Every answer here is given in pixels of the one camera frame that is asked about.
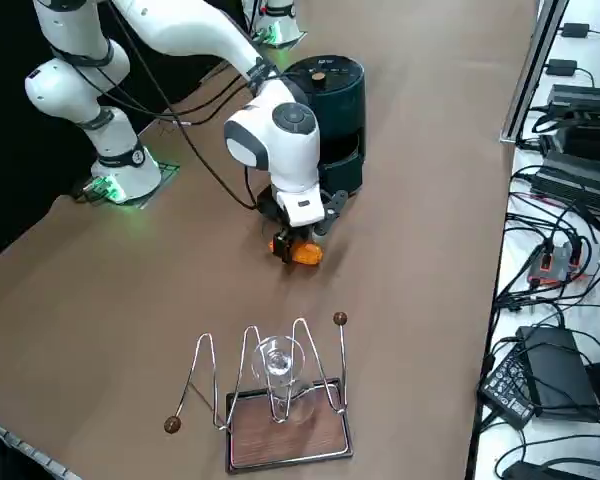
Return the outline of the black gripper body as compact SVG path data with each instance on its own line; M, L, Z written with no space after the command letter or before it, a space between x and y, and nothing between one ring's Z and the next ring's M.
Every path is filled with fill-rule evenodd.
M325 219L318 185L296 193L269 185L258 194L257 209L266 219L288 230L309 227Z

